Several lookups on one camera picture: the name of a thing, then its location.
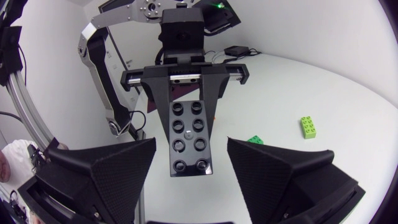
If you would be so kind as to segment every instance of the black cable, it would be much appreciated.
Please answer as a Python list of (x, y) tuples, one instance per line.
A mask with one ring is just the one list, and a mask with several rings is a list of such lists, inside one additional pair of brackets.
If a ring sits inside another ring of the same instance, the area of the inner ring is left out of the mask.
[(208, 53), (210, 53), (210, 52), (213, 52), (214, 54), (216, 53), (214, 50), (209, 50), (209, 51), (207, 51), (207, 52), (205, 53), (205, 55), (208, 54)]
[(140, 114), (143, 115), (143, 117), (144, 117), (144, 124), (142, 125), (141, 128), (137, 129), (136, 131), (142, 130), (142, 129), (145, 127), (145, 125), (147, 124), (147, 116), (145, 116), (145, 114), (144, 114), (142, 111), (130, 111), (130, 113), (131, 113), (131, 115), (130, 115), (130, 116), (131, 116), (130, 123), (131, 123), (131, 121), (132, 121), (132, 116), (133, 116), (134, 113), (140, 113)]
[(225, 59), (222, 63), (229, 63), (229, 62), (233, 62), (236, 60), (241, 60), (244, 57), (253, 57), (256, 55), (262, 54), (262, 52), (257, 51), (256, 49), (250, 49), (249, 52), (246, 55), (242, 55), (240, 57), (235, 57), (235, 58), (229, 58), (229, 59)]
[(213, 55), (213, 57), (211, 58), (211, 62), (214, 63), (214, 58), (215, 58), (219, 53), (222, 53), (222, 52), (224, 52), (224, 50), (215, 53), (215, 54)]
[(155, 65), (161, 65), (162, 64), (162, 56), (163, 56), (164, 50), (163, 47), (159, 50), (159, 52), (156, 55), (155, 59)]
[(226, 26), (226, 27), (224, 27), (224, 28), (221, 28), (221, 29), (219, 29), (219, 30), (216, 31), (216, 32), (212, 32), (212, 33), (207, 33), (207, 32), (205, 32), (205, 36), (207, 36), (207, 37), (212, 37), (212, 36), (214, 36), (214, 35), (220, 34), (220, 33), (224, 32), (224, 31), (228, 30), (229, 28), (231, 28), (231, 25), (228, 25), (228, 26)]
[(219, 56), (217, 56), (216, 58), (214, 58), (213, 63), (215, 63), (216, 60), (217, 60), (219, 57), (222, 57), (222, 56), (225, 56), (225, 54), (219, 55)]
[(26, 58), (25, 58), (25, 54), (24, 54), (24, 51), (22, 50), (22, 47), (18, 44), (18, 48), (19, 48), (19, 50), (21, 51), (21, 53), (22, 53), (22, 57), (24, 58), (24, 64), (25, 64), (25, 86), (26, 86)]
[(20, 117), (18, 117), (17, 115), (14, 115), (12, 113), (7, 113), (7, 112), (0, 111), (0, 115), (6, 115), (6, 116), (13, 117), (13, 118), (17, 119), (18, 121), (20, 121), (21, 123), (23, 123), (22, 119)]
[(11, 199), (12, 199), (12, 195), (13, 194), (15, 194), (15, 200), (13, 200), (13, 201), (17, 202), (17, 204), (18, 204), (18, 194), (17, 194), (17, 192), (15, 190), (12, 190), (11, 193), (10, 193), (9, 203), (11, 203)]

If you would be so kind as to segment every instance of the lego stud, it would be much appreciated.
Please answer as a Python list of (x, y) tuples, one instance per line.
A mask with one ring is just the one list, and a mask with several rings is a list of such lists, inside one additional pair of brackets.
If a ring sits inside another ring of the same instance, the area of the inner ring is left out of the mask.
[(193, 120), (192, 127), (193, 127), (193, 130), (195, 130), (196, 132), (201, 132), (201, 131), (203, 131), (203, 128), (205, 127), (205, 122), (203, 122), (202, 119), (197, 118), (197, 119)]
[(193, 114), (200, 114), (201, 113), (201, 103), (199, 101), (193, 102), (191, 104), (191, 110)]
[(184, 113), (184, 108), (181, 103), (174, 103), (172, 109), (175, 116), (180, 116)]
[(185, 150), (185, 143), (181, 139), (176, 139), (173, 142), (173, 149), (174, 151), (181, 153)]
[(184, 131), (184, 122), (182, 122), (182, 120), (179, 119), (175, 120), (172, 123), (172, 127), (176, 133), (182, 133)]
[(173, 168), (176, 172), (184, 172), (187, 168), (187, 164), (184, 161), (175, 161)]
[(206, 148), (206, 140), (203, 138), (197, 138), (193, 145), (197, 151), (203, 151)]
[(198, 170), (205, 171), (205, 170), (207, 170), (208, 167), (209, 167), (209, 163), (206, 160), (204, 160), (204, 159), (198, 160), (198, 162), (197, 162)]

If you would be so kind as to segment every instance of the black plastic cover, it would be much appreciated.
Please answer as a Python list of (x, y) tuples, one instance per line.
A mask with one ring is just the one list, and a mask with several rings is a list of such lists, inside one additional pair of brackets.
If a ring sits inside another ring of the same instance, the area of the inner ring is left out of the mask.
[(228, 154), (254, 224), (339, 223), (364, 195), (357, 181), (332, 164), (332, 151), (228, 139)]
[(79, 223), (73, 220), (82, 217), (131, 223), (155, 149), (155, 139), (76, 151), (49, 149), (52, 162), (18, 191), (45, 223)]
[(235, 13), (227, 0), (201, 0), (192, 7), (200, 8), (205, 20), (205, 28), (213, 32), (224, 26), (234, 27), (241, 23), (238, 15)]

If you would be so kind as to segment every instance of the robotic arm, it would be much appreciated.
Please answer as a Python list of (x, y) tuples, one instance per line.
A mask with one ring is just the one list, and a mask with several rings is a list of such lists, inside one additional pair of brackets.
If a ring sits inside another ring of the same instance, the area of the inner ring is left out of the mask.
[(164, 11), (166, 9), (175, 9), (176, 6), (199, 7), (203, 11), (205, 28), (213, 32), (205, 32), (205, 35), (219, 34), (240, 23), (237, 15), (231, 10), (226, 1), (202, 0), (196, 4), (194, 4), (194, 1), (181, 3), (181, 1), (174, 0), (136, 0), (131, 4), (93, 17), (81, 33), (78, 53), (82, 62), (90, 69), (96, 89), (106, 108), (106, 119), (108, 120), (109, 128), (115, 136), (120, 136), (129, 130), (131, 117), (128, 109), (120, 104), (104, 63), (106, 52), (104, 43), (108, 37), (107, 27), (131, 21), (160, 23), (162, 22)]
[(81, 33), (78, 53), (81, 61), (90, 69), (96, 89), (106, 108), (106, 119), (115, 136), (120, 136), (129, 129), (131, 118), (128, 109), (120, 104), (104, 64), (107, 27), (131, 21), (159, 23), (163, 10), (175, 8), (176, 3), (177, 1), (173, 0), (134, 1), (93, 17)]

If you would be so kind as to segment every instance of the metal frame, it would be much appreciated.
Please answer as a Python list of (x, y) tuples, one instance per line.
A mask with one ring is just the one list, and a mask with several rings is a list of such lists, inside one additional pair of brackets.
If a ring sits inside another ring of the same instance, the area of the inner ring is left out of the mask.
[(134, 1), (131, 4), (117, 7), (110, 11), (106, 11), (91, 19), (91, 22), (85, 27), (81, 33), (78, 53), (81, 61), (89, 68), (93, 81), (95, 83), (97, 92), (106, 108), (106, 119), (109, 127), (115, 136), (120, 136), (130, 129), (130, 122), (126, 119), (125, 109), (117, 102), (117, 97), (110, 99), (114, 89), (105, 88), (102, 78), (109, 76), (107, 70), (100, 70), (94, 61), (100, 56), (90, 54), (89, 46), (94, 39), (106, 40), (108, 37), (108, 27), (123, 22), (136, 21), (146, 23), (159, 23), (164, 9), (175, 8), (175, 1), (170, 0), (143, 0)]
[(52, 142), (54, 136), (40, 117), (32, 99), (25, 87), (21, 71), (9, 76), (7, 90), (14, 106), (24, 123), (26, 130), (32, 136), (41, 150), (44, 150)]

